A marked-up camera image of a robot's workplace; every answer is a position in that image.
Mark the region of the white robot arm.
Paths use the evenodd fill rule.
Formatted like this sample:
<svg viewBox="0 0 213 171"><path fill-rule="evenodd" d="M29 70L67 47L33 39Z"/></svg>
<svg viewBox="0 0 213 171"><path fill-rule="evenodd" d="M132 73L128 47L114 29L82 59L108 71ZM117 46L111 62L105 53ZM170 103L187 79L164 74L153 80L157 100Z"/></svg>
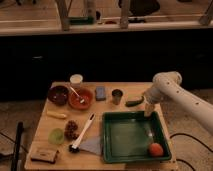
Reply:
<svg viewBox="0 0 213 171"><path fill-rule="evenodd" d="M170 97L213 135L213 105L183 89L181 82L179 72L157 73L152 86L144 92L144 98L148 104L157 104L164 95Z"/></svg>

